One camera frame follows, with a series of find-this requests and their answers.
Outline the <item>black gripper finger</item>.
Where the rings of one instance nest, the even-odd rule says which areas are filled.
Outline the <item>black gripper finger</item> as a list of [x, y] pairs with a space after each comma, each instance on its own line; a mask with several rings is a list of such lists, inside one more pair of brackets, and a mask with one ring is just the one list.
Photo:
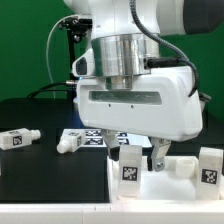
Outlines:
[[101, 130], [102, 138], [108, 149], [108, 156], [113, 161], [119, 160], [120, 144], [117, 138], [117, 132], [112, 130]]
[[153, 150], [147, 157], [147, 168], [149, 171], [160, 172], [165, 168], [165, 156], [171, 145], [171, 141], [161, 138], [152, 138]]

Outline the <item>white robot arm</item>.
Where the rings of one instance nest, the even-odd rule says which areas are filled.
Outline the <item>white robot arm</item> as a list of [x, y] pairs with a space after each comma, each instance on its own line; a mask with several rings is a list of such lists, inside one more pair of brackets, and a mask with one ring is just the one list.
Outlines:
[[72, 66], [81, 121], [101, 129], [112, 158], [119, 131], [151, 138], [155, 171], [174, 141], [196, 137], [208, 96], [181, 51], [162, 57], [164, 36], [202, 34], [224, 22], [224, 0], [64, 0], [90, 34]]

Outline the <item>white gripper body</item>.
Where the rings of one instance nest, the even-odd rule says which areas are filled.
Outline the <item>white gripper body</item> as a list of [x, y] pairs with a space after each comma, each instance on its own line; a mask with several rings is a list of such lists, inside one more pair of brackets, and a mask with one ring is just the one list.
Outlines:
[[77, 85], [79, 116], [88, 127], [188, 140], [202, 130], [199, 94], [192, 85], [187, 66], [135, 76], [130, 90], [107, 90], [103, 80], [83, 78]]

